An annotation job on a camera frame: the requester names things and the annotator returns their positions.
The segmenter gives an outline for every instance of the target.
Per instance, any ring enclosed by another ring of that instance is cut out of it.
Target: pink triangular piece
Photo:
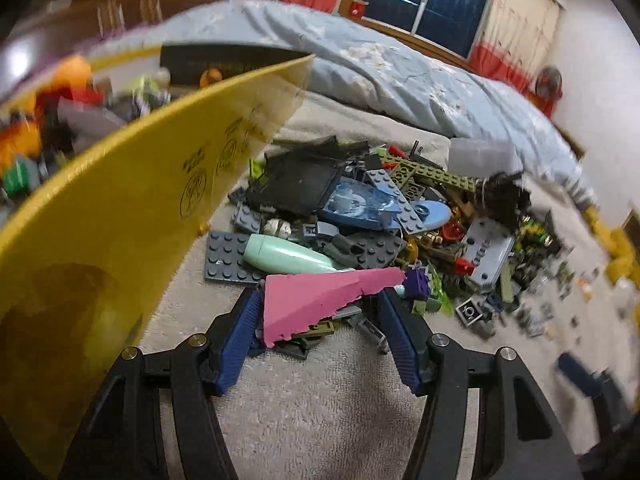
[[[404,272],[398,267],[349,270],[325,274],[270,274],[264,297],[264,342],[268,347],[310,325],[334,316],[339,308],[363,295],[377,294],[399,285]]]

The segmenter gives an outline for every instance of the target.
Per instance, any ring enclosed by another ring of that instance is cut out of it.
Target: wooden headboard
[[[98,41],[219,0],[31,0],[0,50],[0,101],[21,79]]]

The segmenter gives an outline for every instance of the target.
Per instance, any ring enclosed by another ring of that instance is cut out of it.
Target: blue floral comforter
[[[444,64],[340,16],[277,2],[218,2],[108,41],[92,56],[162,43],[272,44],[316,55],[309,89],[447,137],[510,140],[527,173],[594,202],[553,124],[509,86]]]

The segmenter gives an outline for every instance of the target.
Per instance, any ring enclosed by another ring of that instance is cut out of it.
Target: yellow container
[[[0,232],[0,415],[46,476],[57,476],[198,226],[302,102],[311,59],[235,76],[131,123],[47,181]]]

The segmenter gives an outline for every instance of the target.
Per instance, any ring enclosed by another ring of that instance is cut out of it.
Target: silver screw
[[[449,344],[449,338],[444,334],[433,334],[431,342],[436,346],[446,346]]]
[[[189,338],[189,344],[193,347],[198,347],[204,345],[207,342],[207,336],[204,334],[193,334]]]
[[[122,357],[125,361],[131,361],[136,355],[138,355],[138,349],[135,346],[127,346],[120,353],[120,357]]]
[[[503,348],[500,348],[500,356],[507,361],[513,361],[516,359],[516,357],[518,357],[518,354],[513,348],[505,346]]]

